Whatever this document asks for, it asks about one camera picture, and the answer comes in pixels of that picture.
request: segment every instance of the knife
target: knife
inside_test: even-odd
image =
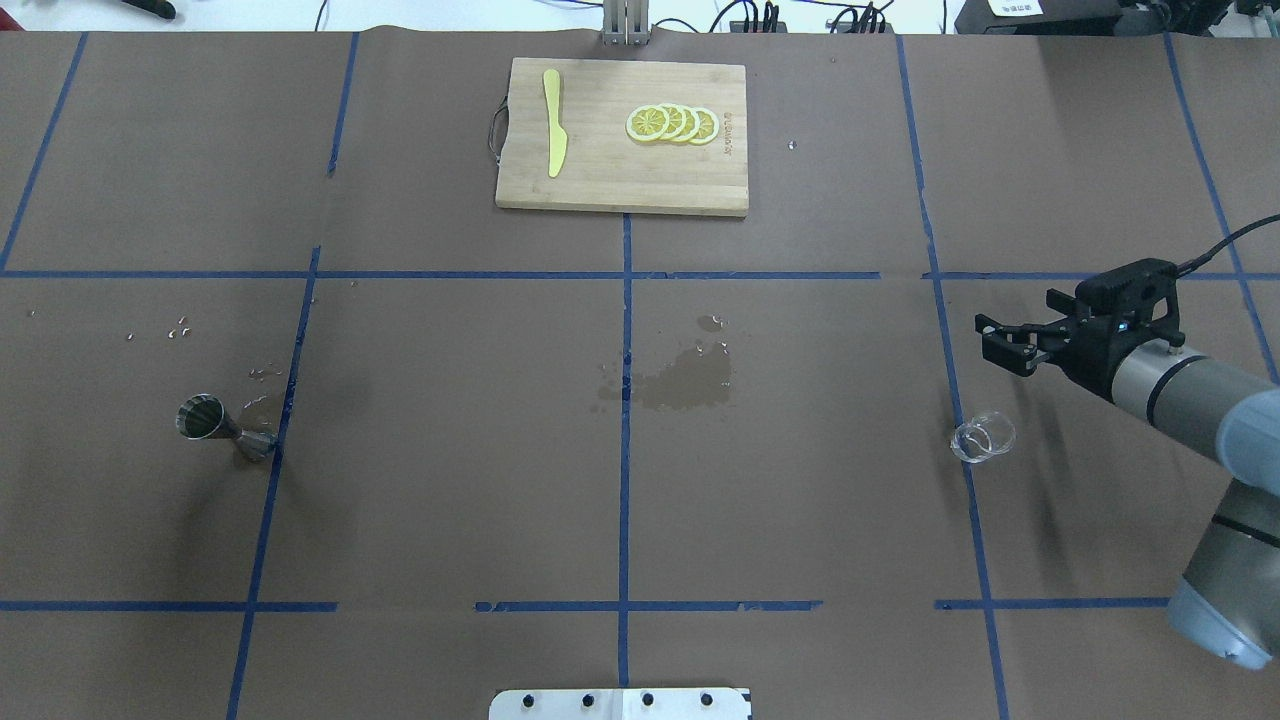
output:
[[[559,124],[559,70],[548,69],[543,73],[543,90],[547,92],[547,126],[550,128],[547,146],[547,174],[556,177],[564,167],[564,151],[568,149],[568,133]]]

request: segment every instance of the lemon slice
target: lemon slice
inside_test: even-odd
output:
[[[703,127],[703,119],[698,113],[694,111],[692,108],[687,105],[681,105],[680,111],[689,119],[689,126],[685,128],[685,132],[671,138],[671,141],[689,142],[690,140],[698,136],[698,128]]]
[[[707,108],[691,108],[698,115],[698,131],[689,138],[690,145],[707,145],[719,135],[719,117]]]
[[[675,102],[663,102],[659,105],[667,111],[667,132],[662,133],[663,140],[671,140],[678,135],[682,135],[689,126],[689,117],[685,115],[680,109],[684,105],[676,105]]]
[[[636,142],[653,142],[667,132],[671,117],[660,105],[641,105],[627,115],[627,135]]]

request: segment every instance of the wooden cutting board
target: wooden cutting board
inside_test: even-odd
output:
[[[547,172],[543,72],[561,73],[561,126],[568,151]],[[639,105],[678,102],[721,118],[703,146],[641,143],[626,132]],[[694,63],[516,58],[511,113],[498,168],[499,208],[745,217],[746,68]]]

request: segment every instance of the white bracket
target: white bracket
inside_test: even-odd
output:
[[[649,0],[604,0],[605,45],[649,45]]]
[[[503,691],[489,703],[489,720],[751,720],[751,691]]]

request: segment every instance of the metal jigger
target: metal jigger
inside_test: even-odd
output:
[[[251,462],[259,462],[275,451],[274,434],[241,428],[227,416],[223,402],[211,395],[197,395],[183,402],[174,424],[188,439],[229,438]]]

